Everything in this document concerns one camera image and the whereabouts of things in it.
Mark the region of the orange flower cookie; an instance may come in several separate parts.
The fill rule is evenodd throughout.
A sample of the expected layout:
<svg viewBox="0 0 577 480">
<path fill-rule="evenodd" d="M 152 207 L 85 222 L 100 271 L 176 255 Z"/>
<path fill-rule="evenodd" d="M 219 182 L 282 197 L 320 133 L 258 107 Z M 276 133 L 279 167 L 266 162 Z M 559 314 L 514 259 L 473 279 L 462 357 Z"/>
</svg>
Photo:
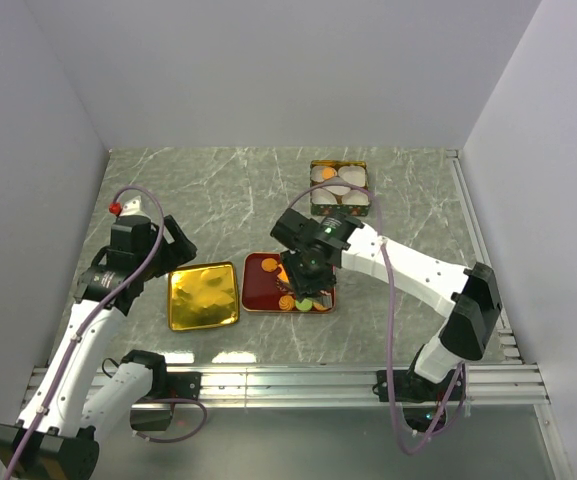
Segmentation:
<svg viewBox="0 0 577 480">
<path fill-rule="evenodd" d="M 289 282 L 288 275 L 287 275 L 287 273 L 283 267 L 279 268 L 279 273 L 277 274 L 277 278 L 283 283 Z"/>
</svg>

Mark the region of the brown round cookie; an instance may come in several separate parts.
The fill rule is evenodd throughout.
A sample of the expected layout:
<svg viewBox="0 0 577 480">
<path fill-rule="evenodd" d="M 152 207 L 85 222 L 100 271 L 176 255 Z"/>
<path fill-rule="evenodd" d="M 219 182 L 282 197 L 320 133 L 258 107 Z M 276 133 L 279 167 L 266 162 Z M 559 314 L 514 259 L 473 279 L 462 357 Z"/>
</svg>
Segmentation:
<svg viewBox="0 0 577 480">
<path fill-rule="evenodd" d="M 278 269 L 278 262 L 272 257 L 265 258 L 261 262 L 261 268 L 265 272 L 272 273 Z"/>
</svg>

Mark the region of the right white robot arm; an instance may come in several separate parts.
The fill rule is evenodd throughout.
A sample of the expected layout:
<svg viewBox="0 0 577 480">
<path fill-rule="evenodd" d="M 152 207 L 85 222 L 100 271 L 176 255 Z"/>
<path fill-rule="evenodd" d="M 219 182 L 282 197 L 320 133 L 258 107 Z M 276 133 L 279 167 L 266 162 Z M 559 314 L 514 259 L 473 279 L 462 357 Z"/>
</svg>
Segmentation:
<svg viewBox="0 0 577 480">
<path fill-rule="evenodd" d="M 443 262 L 397 243 L 356 217 L 334 213 L 321 221 L 289 208 L 271 236 L 283 247 L 288 285 L 300 300 L 336 284 L 339 269 L 381 280 L 430 306 L 444 319 L 416 355 L 408 375 L 411 393 L 430 399 L 461 362 L 479 361 L 502 312 L 494 270 Z"/>
</svg>

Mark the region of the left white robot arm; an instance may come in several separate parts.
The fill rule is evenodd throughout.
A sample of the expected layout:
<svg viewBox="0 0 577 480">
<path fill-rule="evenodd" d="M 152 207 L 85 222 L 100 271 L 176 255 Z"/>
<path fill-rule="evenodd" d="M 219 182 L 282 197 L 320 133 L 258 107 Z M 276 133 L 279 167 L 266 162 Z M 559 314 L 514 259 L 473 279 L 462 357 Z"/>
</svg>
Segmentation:
<svg viewBox="0 0 577 480">
<path fill-rule="evenodd" d="M 41 384 L 13 424 L 0 424 L 5 478 L 88 479 L 105 434 L 145 400 L 171 394 L 164 356 L 133 350 L 89 392 L 109 341 L 146 282 L 193 260 L 196 246 L 171 215 L 157 220 L 142 196 L 113 201 L 110 242 L 80 276 L 68 326 Z"/>
</svg>

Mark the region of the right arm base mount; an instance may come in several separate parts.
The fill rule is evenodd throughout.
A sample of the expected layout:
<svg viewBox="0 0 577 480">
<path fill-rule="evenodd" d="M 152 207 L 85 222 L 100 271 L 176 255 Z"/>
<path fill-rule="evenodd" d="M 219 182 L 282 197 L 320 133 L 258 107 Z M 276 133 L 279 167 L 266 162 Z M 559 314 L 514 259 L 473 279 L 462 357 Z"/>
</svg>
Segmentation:
<svg viewBox="0 0 577 480">
<path fill-rule="evenodd" d="M 395 399 L 398 403 L 429 403 L 439 402 L 449 390 L 449 385 L 455 370 L 451 370 L 448 376 L 440 383 L 435 384 L 421 377 L 416 377 L 407 370 L 394 369 L 392 372 L 392 384 Z M 380 402 L 389 401 L 389 385 L 387 371 L 385 369 L 376 372 L 376 383 L 372 386 L 372 392 Z"/>
</svg>

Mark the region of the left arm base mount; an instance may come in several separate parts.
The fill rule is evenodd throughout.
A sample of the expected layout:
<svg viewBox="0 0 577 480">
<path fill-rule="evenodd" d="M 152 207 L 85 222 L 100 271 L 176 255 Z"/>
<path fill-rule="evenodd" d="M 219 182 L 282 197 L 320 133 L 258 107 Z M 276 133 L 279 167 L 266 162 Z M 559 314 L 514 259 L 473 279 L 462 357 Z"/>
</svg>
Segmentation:
<svg viewBox="0 0 577 480">
<path fill-rule="evenodd" d="M 202 374 L 196 371 L 168 373 L 163 393 L 166 398 L 198 400 Z"/>
</svg>

